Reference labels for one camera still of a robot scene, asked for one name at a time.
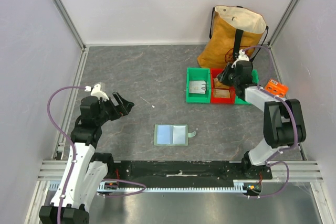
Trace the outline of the light green card holder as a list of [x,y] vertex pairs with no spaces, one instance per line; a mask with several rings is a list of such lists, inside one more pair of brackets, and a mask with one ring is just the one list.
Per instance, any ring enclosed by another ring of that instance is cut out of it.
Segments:
[[188,140],[196,136],[189,132],[186,124],[156,124],[154,127],[155,146],[188,146]]

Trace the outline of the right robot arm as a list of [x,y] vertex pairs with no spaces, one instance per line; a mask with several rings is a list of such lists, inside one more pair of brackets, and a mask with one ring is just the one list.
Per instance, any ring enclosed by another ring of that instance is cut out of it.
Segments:
[[234,87],[239,98],[264,113],[264,138],[241,160],[240,172],[248,179],[259,173],[259,166],[267,166],[277,154],[295,148],[307,137],[300,101],[265,90],[253,82],[252,71],[253,64],[243,60],[227,64],[217,76],[220,83]]

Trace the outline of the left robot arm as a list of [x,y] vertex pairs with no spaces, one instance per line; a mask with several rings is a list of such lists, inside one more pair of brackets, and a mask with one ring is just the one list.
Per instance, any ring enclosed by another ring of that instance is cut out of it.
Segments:
[[57,192],[48,206],[42,206],[42,223],[88,223],[89,210],[104,178],[115,174],[110,153],[97,153],[102,126],[130,113],[134,103],[117,92],[103,92],[81,100],[80,115],[70,135],[70,153]]

